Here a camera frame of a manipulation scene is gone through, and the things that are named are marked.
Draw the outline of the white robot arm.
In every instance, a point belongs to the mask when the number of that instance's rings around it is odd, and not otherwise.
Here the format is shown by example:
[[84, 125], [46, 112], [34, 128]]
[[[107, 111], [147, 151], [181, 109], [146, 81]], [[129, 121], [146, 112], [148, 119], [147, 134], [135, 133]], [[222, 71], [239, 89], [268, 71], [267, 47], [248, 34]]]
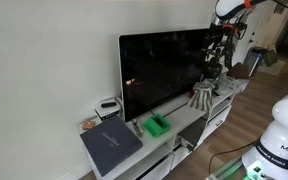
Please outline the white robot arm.
[[242, 155], [249, 180], [288, 180], [288, 95], [272, 108], [274, 120]]

